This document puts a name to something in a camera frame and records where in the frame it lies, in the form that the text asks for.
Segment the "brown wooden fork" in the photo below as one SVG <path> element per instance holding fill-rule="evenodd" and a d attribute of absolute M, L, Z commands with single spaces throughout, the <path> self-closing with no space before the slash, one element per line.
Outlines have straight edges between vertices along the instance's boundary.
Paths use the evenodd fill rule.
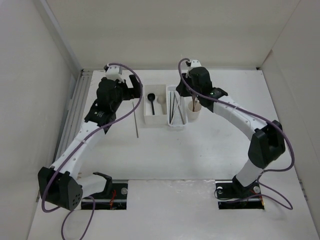
<path fill-rule="evenodd" d="M 192 111 L 195 112 L 196 111 L 196 105 L 197 105 L 197 96 L 196 95 L 193 95 L 192 96 Z"/>

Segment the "black chopstick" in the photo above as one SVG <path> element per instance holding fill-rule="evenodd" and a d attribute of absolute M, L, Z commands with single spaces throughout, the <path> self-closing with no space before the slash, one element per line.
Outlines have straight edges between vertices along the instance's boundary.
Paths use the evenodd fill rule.
<path fill-rule="evenodd" d="M 172 119 L 172 91 L 169 91 L 169 123 Z"/>
<path fill-rule="evenodd" d="M 178 97 L 177 97 L 177 92 L 176 91 L 174 91 L 174 97 L 173 97 L 173 104 L 172 104 L 172 114 L 171 114 L 171 118 L 173 117 L 173 114 L 174 114 L 174 111 L 175 111 L 175 109 L 176 109 L 176 99 L 177 99 Z"/>

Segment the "silver metal chopstick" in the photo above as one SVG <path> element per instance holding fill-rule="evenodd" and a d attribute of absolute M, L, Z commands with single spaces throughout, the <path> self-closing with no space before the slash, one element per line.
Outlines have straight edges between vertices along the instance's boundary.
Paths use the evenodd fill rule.
<path fill-rule="evenodd" d="M 135 103 L 132 102 L 132 108 L 135 109 Z M 134 124 L 135 124 L 135 132 L 136 132 L 136 137 L 139 138 L 139 130 L 138 130 L 138 125 L 137 125 L 137 118 L 136 118 L 136 111 L 133 111 L 133 116 L 134 116 Z"/>

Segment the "black plastic spoon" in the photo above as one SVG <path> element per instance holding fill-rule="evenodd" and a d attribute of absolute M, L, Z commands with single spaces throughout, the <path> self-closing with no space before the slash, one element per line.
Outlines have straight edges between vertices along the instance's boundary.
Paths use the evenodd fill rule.
<path fill-rule="evenodd" d="M 152 111 L 152 114 L 155 115 L 155 108 L 154 108 L 154 101 L 155 101 L 155 94 L 154 93 L 149 93 L 147 95 L 147 99 L 149 100 L 150 104 L 151 104 L 151 111 Z"/>

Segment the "beige plastic spoon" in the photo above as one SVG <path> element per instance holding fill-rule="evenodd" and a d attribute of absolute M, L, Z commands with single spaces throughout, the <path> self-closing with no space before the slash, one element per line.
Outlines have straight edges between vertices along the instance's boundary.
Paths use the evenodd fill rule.
<path fill-rule="evenodd" d="M 157 102 L 161 106 L 162 114 L 165 115 L 167 113 L 167 110 L 166 110 L 166 98 L 163 95 L 159 95 L 157 97 Z"/>

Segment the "light wooden chopstick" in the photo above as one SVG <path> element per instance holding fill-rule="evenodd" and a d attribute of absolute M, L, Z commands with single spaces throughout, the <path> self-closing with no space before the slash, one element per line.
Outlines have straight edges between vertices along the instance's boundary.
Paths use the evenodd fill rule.
<path fill-rule="evenodd" d="M 169 96 L 169 101 L 168 101 L 168 103 L 169 103 L 169 113 L 168 113 L 168 116 L 169 116 L 169 123 L 170 123 L 170 121 L 171 121 L 171 112 L 172 112 L 172 100 L 171 100 L 172 92 L 171 91 L 168 91 L 168 96 Z"/>

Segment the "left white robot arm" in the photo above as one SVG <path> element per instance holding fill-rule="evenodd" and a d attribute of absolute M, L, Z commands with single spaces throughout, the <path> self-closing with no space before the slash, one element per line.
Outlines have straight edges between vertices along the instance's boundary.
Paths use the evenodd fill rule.
<path fill-rule="evenodd" d="M 143 84 L 136 73 L 129 75 L 132 87 L 117 73 L 103 77 L 96 91 L 96 99 L 85 116 L 80 130 L 65 152 L 49 167 L 38 172 L 41 208 L 45 213 L 59 208 L 73 211 L 83 198 L 100 198 L 111 195 L 112 177 L 94 172 L 77 179 L 84 161 L 89 159 L 94 146 L 104 137 L 112 125 L 126 119 L 134 111 L 117 118 L 117 110 L 124 101 L 142 100 Z"/>

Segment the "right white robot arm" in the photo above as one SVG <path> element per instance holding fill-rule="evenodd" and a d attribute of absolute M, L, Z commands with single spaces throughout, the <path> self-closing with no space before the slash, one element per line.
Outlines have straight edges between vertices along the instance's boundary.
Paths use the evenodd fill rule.
<path fill-rule="evenodd" d="M 176 91 L 181 97 L 195 96 L 201 106 L 227 120 L 248 138 L 248 160 L 222 189 L 231 199 L 249 197 L 268 165 L 286 150 L 282 125 L 237 105 L 226 91 L 212 85 L 209 71 L 203 66 L 181 72 Z"/>

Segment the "white perforated tray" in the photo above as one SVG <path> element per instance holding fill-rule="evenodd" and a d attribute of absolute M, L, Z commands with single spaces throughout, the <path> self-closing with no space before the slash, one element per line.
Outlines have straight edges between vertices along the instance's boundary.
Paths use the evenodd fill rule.
<path fill-rule="evenodd" d="M 188 123 L 188 119 L 187 119 L 187 113 L 185 110 L 185 100 L 183 97 L 180 97 L 180 106 L 182 108 L 182 114 L 185 120 L 185 125 L 182 125 L 181 123 L 181 119 L 179 116 L 179 112 L 177 111 L 175 116 L 174 116 L 174 120 L 172 125 L 169 123 L 169 91 L 172 91 L 172 104 L 174 101 L 174 91 L 176 91 L 176 86 L 174 85 L 167 85 L 166 86 L 166 110 L 167 110 L 167 124 L 168 126 L 173 130 L 173 131 L 182 131 L 184 129 L 184 127 L 187 125 Z"/>

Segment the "white paper cup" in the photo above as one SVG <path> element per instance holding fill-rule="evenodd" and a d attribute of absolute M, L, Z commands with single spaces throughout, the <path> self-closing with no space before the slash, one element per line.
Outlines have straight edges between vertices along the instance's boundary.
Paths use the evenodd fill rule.
<path fill-rule="evenodd" d="M 197 101 L 196 107 L 195 107 L 195 112 L 192 111 L 192 101 L 190 101 L 187 105 L 187 117 L 189 122 L 195 121 L 199 115 L 200 111 L 202 109 L 201 104 Z"/>

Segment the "white square box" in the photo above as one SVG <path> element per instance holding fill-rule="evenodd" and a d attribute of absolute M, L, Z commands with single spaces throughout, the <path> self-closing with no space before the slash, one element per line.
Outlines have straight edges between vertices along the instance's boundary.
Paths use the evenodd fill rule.
<path fill-rule="evenodd" d="M 154 111 L 152 114 L 151 103 L 147 99 L 149 93 L 155 94 Z M 167 124 L 167 101 L 166 101 L 166 114 L 162 114 L 161 105 L 157 102 L 158 96 L 163 95 L 166 99 L 166 85 L 165 84 L 149 84 L 144 86 L 143 96 L 143 116 L 144 122 L 147 126 L 163 126 Z"/>

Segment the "aluminium rail frame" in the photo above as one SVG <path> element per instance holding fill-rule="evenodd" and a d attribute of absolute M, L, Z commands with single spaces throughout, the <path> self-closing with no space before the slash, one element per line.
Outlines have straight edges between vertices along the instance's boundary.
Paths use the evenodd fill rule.
<path fill-rule="evenodd" d="M 53 161 L 65 152 L 80 130 L 92 75 L 92 70 L 82 70 L 79 74 L 71 99 L 66 105 L 66 118 L 61 124 Z"/>

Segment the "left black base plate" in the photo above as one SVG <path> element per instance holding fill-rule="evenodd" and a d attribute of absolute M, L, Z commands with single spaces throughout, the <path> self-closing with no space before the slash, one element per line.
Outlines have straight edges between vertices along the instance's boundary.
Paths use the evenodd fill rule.
<path fill-rule="evenodd" d="M 113 180 L 107 191 L 104 191 L 102 185 L 102 182 L 96 184 L 93 181 L 85 181 L 82 184 L 82 199 L 77 208 L 91 210 L 94 205 L 92 197 L 95 201 L 95 210 L 126 210 L 129 181 Z"/>

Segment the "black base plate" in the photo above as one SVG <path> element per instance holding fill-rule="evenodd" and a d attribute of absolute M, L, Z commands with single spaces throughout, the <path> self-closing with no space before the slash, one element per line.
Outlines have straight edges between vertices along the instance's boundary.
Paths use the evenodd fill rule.
<path fill-rule="evenodd" d="M 77 208 L 91 210 L 94 205 L 92 197 L 95 201 L 95 210 L 126 210 L 129 181 L 113 180 L 107 191 L 104 191 L 102 185 L 102 182 L 96 184 L 93 181 L 85 181 L 82 184 L 82 199 Z"/>
<path fill-rule="evenodd" d="M 214 196 L 219 210 L 265 209 L 257 182 L 243 187 L 235 180 L 216 180 Z"/>

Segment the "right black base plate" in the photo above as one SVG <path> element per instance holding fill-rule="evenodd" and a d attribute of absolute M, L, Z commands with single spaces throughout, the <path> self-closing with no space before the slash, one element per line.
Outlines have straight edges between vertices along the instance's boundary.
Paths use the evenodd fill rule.
<path fill-rule="evenodd" d="M 243 187 L 235 180 L 216 180 L 214 196 L 219 210 L 265 209 L 257 182 Z"/>

